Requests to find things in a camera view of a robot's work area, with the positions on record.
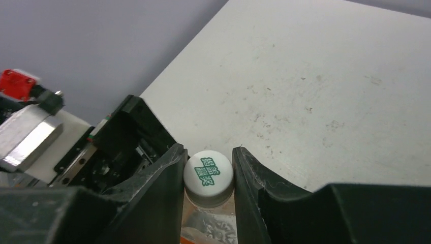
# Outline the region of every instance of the bottle cap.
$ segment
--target bottle cap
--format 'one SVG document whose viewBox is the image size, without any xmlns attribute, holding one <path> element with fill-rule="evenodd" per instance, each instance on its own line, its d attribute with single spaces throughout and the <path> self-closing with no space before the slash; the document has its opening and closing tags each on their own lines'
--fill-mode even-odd
<svg viewBox="0 0 431 244">
<path fill-rule="evenodd" d="M 198 152 L 186 163 L 184 183 L 193 204 L 203 208 L 220 206 L 233 192 L 232 163 L 218 151 Z"/>
</svg>

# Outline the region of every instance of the red component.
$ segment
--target red component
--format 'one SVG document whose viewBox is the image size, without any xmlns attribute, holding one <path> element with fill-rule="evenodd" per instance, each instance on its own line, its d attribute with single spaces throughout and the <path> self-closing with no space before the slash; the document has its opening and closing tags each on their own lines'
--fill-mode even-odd
<svg viewBox="0 0 431 244">
<path fill-rule="evenodd" d="M 28 101 L 30 90 L 38 79 L 20 70 L 5 70 L 0 77 L 0 92 L 9 97 Z"/>
</svg>

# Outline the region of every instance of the gray wall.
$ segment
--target gray wall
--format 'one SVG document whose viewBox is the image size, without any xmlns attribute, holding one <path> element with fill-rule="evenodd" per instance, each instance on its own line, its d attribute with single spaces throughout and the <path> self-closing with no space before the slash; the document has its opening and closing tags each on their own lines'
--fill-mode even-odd
<svg viewBox="0 0 431 244">
<path fill-rule="evenodd" d="M 2 0 L 0 70 L 24 69 L 98 123 L 140 95 L 227 0 Z"/>
<path fill-rule="evenodd" d="M 351 2 L 390 9 L 431 18 L 431 0 L 348 0 Z"/>
</svg>

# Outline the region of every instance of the metal block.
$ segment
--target metal block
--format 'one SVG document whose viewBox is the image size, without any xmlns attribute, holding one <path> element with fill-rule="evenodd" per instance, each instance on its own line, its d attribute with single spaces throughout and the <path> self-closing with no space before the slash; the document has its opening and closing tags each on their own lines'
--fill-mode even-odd
<svg viewBox="0 0 431 244">
<path fill-rule="evenodd" d="M 62 133 L 63 123 L 36 105 L 0 125 L 0 167 L 25 171 Z"/>
</svg>

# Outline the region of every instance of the white tabletop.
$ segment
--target white tabletop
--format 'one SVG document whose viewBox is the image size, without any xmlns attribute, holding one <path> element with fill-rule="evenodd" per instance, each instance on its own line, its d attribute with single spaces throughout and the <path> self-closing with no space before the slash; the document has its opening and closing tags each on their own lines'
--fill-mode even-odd
<svg viewBox="0 0 431 244">
<path fill-rule="evenodd" d="M 230 0 L 141 95 L 189 154 L 243 145 L 287 180 L 431 185 L 431 20 Z"/>
</svg>

